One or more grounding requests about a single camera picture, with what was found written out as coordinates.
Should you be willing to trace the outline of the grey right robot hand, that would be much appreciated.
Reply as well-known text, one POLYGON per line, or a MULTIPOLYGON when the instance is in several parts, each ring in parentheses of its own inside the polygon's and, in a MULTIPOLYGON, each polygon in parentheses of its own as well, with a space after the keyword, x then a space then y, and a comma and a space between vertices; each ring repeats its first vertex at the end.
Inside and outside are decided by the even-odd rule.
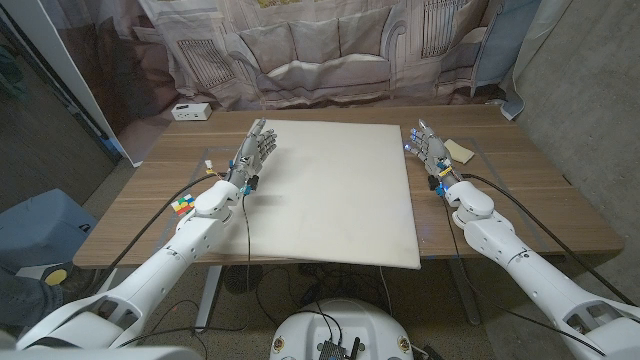
POLYGON ((429 189, 444 196, 461 179, 453 169, 452 156, 441 138, 423 119, 419 119, 418 124, 418 129, 411 129, 410 142, 404 145, 404 150, 424 164, 429 189))

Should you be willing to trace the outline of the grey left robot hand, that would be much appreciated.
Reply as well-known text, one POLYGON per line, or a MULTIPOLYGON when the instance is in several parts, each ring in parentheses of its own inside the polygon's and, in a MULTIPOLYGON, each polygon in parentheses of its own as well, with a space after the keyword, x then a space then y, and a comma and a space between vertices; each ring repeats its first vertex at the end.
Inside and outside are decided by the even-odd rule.
POLYGON ((266 122, 262 118, 252 126, 229 167, 225 180, 239 189, 256 184, 263 163, 277 147, 277 134, 265 128, 266 122))

